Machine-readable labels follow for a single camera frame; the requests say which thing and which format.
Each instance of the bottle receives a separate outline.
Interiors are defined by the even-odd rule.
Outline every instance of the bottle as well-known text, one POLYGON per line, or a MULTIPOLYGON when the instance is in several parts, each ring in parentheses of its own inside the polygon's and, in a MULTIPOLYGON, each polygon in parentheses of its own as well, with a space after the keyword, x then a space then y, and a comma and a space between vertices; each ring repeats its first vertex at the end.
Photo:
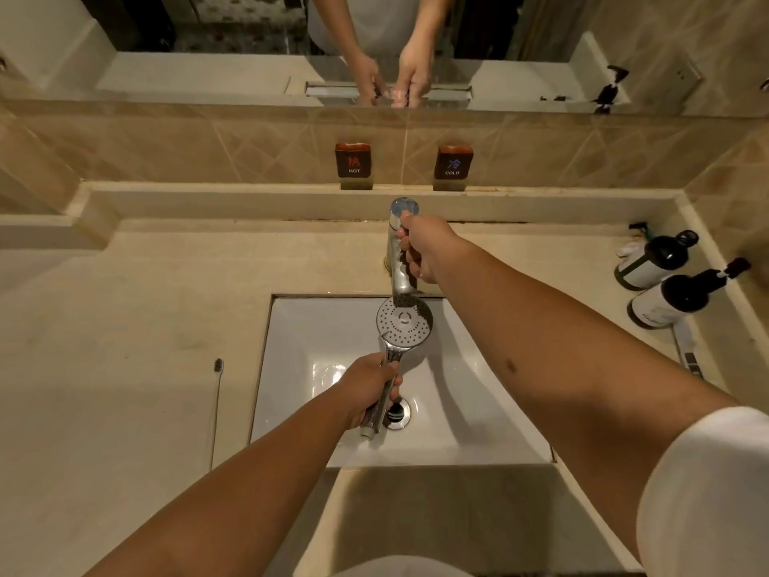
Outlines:
POLYGON ((728 280, 750 268, 749 261, 738 257, 724 271, 708 269, 694 277, 671 275, 630 300, 628 315, 641 328, 665 328, 687 314, 703 309, 710 301, 711 293, 723 288, 728 280))
POLYGON ((683 231, 675 237, 654 237, 617 265, 614 277, 625 289, 649 289, 686 265, 689 261, 687 249, 694 247, 699 240, 699 235, 694 231, 683 231))

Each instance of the sink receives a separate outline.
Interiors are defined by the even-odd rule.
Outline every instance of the sink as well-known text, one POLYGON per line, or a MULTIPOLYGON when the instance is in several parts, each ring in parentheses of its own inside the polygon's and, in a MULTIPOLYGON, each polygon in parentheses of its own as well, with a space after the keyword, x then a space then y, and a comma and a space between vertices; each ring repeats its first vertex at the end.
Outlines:
MULTIPOLYGON (((341 378, 359 356, 384 349, 374 319, 386 298, 275 298, 251 440, 341 378)), ((424 298, 430 338, 401 362, 411 419, 369 441, 346 432, 328 466, 501 465, 551 461, 550 446, 505 392, 454 309, 424 298)))

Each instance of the reflected faucet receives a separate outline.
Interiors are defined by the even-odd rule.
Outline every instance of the reflected faucet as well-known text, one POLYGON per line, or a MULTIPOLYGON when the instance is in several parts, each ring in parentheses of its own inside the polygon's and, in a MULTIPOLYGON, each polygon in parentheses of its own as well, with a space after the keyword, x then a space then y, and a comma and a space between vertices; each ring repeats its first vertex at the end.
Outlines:
POLYGON ((401 212, 403 211, 419 214, 419 204, 410 198, 398 198, 390 204, 390 227, 384 266, 390 271, 393 295, 417 292, 417 278, 409 272, 406 253, 401 251, 400 239, 395 233, 401 227, 401 212))

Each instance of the white shirt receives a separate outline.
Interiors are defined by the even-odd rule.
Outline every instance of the white shirt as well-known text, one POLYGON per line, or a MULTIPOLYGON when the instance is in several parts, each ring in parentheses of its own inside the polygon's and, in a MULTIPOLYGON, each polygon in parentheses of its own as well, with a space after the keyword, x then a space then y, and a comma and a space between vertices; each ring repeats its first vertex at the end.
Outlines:
MULTIPOLYGON (((637 519, 649 577, 769 575, 769 417, 730 407, 701 419, 662 456, 637 519)), ((417 557, 376 559, 338 577, 468 577, 417 557)))
MULTIPOLYGON (((409 42, 417 22, 419 0, 347 0, 361 50, 370 57, 396 57, 409 42)), ((307 30, 327 54, 339 54, 334 38, 310 0, 307 30)))

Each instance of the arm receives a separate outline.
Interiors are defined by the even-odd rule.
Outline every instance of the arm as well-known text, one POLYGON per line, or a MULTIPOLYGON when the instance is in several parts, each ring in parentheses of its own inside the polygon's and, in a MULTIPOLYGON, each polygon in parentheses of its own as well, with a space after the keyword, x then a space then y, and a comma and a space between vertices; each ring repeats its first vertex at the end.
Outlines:
POLYGON ((414 32, 401 52, 398 83, 393 89, 393 107, 419 107, 430 90, 435 38, 454 0, 419 0, 414 32))
POLYGON ((342 433, 360 425, 395 376, 397 363, 381 365, 382 358, 359 358, 336 385, 192 485, 86 577, 261 575, 342 433))
POLYGON ((670 444, 734 398, 436 217, 404 216, 413 274, 437 282, 500 382, 638 557, 641 493, 670 444))
POLYGON ((376 61, 360 49, 358 36, 350 14, 347 0, 312 0, 321 20, 331 36, 344 62, 350 67, 350 71, 358 86, 360 103, 371 105, 377 94, 389 96, 385 79, 379 72, 376 61))

